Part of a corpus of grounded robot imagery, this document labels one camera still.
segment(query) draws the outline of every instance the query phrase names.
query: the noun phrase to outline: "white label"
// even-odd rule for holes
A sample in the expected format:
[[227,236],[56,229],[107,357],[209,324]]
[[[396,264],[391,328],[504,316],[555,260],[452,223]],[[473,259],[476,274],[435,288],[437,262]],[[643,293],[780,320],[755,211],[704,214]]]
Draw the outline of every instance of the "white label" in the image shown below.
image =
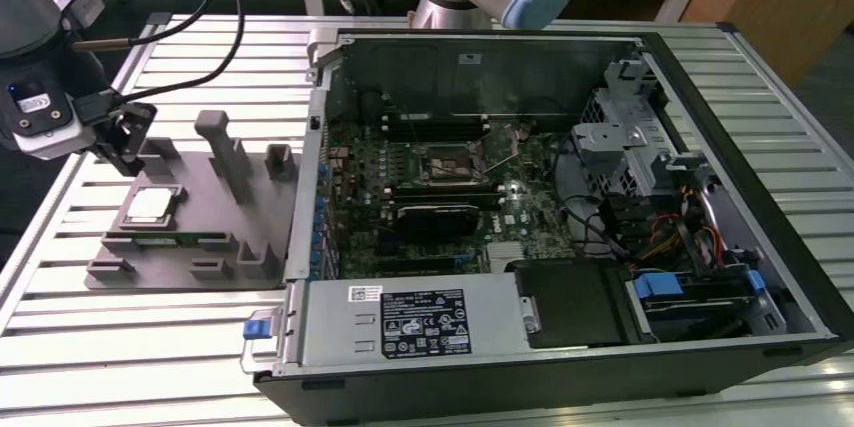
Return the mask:
[[448,339],[448,345],[460,345],[468,343],[467,335],[452,335],[449,337],[445,337],[445,339]]
[[175,239],[133,239],[136,245],[177,245]]
[[459,65],[480,65],[480,54],[459,54]]
[[431,114],[400,114],[400,120],[429,120]]
[[381,285],[351,285],[347,300],[349,302],[379,302]]
[[17,101],[17,107],[25,114],[34,112],[36,110],[46,109],[51,106],[51,96],[48,94],[38,94],[28,99]]

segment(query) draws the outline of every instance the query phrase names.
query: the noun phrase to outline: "white sticker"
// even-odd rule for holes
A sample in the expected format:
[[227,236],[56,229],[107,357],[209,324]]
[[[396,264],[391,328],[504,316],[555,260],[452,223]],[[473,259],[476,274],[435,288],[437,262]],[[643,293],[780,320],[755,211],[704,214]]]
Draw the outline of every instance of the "white sticker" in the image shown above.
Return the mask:
[[381,285],[351,285],[347,300],[349,302],[379,302],[381,293]]
[[400,120],[429,120],[432,114],[400,114]]
[[175,239],[133,239],[136,245],[177,245]]
[[480,65],[480,54],[459,54],[459,65]]

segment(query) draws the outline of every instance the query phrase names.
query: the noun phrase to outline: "green circuit board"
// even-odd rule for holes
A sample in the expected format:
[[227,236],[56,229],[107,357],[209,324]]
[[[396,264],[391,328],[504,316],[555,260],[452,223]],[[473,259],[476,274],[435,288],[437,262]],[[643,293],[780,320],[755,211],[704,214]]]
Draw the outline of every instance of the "green circuit board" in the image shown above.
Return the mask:
[[[503,123],[476,142],[389,142],[379,130],[336,125],[329,131],[329,157],[340,278],[388,276],[379,267],[385,261],[448,258],[455,273],[486,273],[491,242],[518,241],[530,259],[574,256],[570,229],[544,175],[558,137],[530,134],[524,126]],[[476,169],[424,160],[453,159],[465,152]],[[388,242],[393,229],[387,218],[396,206],[385,199],[385,189],[460,180],[502,192],[496,208],[479,211],[473,234],[443,242]]]

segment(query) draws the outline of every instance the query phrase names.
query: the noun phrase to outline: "floor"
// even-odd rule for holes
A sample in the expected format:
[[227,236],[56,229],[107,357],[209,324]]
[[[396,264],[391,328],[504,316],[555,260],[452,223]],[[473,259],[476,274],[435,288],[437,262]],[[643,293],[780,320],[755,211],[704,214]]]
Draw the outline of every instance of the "floor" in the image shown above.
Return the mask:
[[[200,0],[107,0],[109,7],[85,32],[89,39],[127,37],[139,33],[152,12],[192,12]],[[385,14],[405,15],[417,0],[383,0]],[[361,9],[361,0],[353,0]],[[335,0],[324,0],[331,15],[344,15]],[[244,0],[251,14],[304,15],[301,0]],[[233,0],[215,0],[211,13],[235,12]],[[124,54],[100,55],[108,75],[115,76]],[[842,34],[795,93],[834,138],[854,156],[854,34]],[[0,149],[0,267],[38,208],[64,159],[38,161]]]

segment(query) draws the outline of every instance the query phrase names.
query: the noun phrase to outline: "metal bracket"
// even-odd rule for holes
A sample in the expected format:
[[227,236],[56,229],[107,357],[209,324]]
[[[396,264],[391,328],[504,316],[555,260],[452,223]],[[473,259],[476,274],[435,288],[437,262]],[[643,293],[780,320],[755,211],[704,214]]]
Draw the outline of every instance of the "metal bracket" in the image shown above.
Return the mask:
[[[263,309],[252,312],[252,315],[247,319],[251,320],[269,320],[272,330],[269,332],[271,338],[277,340],[280,328],[281,328],[281,318],[283,318],[283,307],[277,307],[275,309]],[[269,362],[259,362],[255,360],[255,345],[256,342],[267,341],[263,340],[244,340],[243,341],[243,352],[240,354],[240,368],[243,372],[247,374],[252,374],[255,372],[263,372],[265,370],[272,371],[275,366],[275,357],[271,352],[271,361]]]

